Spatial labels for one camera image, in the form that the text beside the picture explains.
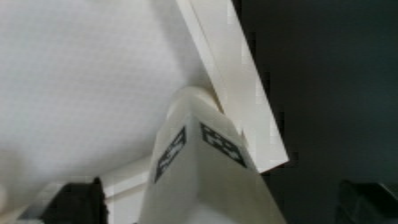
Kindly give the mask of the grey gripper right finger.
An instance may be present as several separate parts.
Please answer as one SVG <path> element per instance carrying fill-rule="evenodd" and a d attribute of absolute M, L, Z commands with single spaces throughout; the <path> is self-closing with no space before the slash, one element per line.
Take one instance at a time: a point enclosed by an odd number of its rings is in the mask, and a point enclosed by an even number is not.
<path fill-rule="evenodd" d="M 398 183 L 340 181 L 333 224 L 398 224 Z"/>

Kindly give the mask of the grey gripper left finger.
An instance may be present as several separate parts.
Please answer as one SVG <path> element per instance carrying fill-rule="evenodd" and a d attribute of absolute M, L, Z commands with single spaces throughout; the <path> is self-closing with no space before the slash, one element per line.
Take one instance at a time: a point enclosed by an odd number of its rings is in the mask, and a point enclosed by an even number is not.
<path fill-rule="evenodd" d="M 86 183 L 47 186 L 24 209 L 15 224 L 108 224 L 108 208 L 101 179 Z"/>

